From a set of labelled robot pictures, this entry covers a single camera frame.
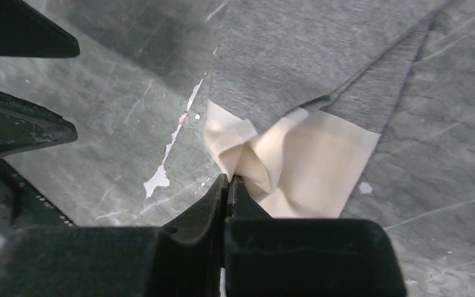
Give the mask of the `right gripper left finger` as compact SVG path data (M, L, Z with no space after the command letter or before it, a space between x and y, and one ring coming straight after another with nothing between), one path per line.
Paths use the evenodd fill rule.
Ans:
M35 226L0 249L0 296L219 296L228 179L157 226Z

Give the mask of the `grey underwear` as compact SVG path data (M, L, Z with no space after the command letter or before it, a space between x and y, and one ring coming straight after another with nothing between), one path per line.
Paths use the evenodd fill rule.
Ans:
M205 146L273 217L337 218L445 1L230 1Z

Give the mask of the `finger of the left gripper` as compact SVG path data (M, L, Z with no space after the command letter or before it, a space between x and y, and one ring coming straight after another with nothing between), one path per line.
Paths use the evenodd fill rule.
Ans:
M0 1L0 56L74 58L79 42L24 1Z
M0 92L0 159L77 140L75 126L27 100Z

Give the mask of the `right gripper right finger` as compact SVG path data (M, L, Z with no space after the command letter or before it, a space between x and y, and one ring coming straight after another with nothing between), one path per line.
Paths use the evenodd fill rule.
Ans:
M406 296L390 238L376 222L273 218L244 180L228 188L228 296Z

